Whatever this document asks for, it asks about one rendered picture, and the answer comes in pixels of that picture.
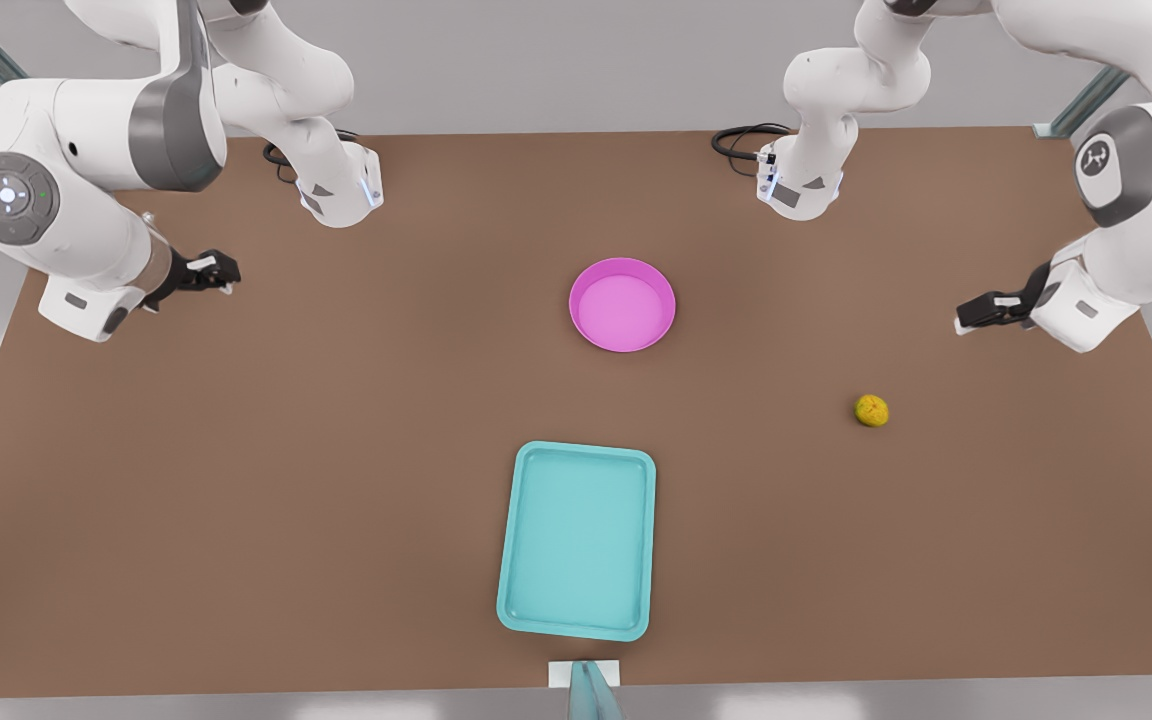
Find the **pink round plate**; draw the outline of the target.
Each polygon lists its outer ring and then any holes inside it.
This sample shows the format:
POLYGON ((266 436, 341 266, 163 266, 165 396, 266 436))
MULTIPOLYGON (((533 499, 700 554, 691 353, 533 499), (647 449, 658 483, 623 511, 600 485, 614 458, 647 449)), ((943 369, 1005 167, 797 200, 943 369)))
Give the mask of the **pink round plate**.
POLYGON ((675 323, 676 293, 652 264, 608 258, 582 270, 568 296, 573 327, 605 351, 631 354, 662 340, 675 323))

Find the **turquoise rectangular tray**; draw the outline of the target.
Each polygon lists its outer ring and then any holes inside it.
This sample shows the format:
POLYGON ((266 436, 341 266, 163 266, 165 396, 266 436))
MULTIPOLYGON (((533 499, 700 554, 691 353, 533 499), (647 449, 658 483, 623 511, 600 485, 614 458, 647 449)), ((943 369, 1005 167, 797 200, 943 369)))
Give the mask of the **turquoise rectangular tray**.
POLYGON ((511 475, 495 612, 513 632, 630 643, 650 621, 657 465, 530 441, 511 475))

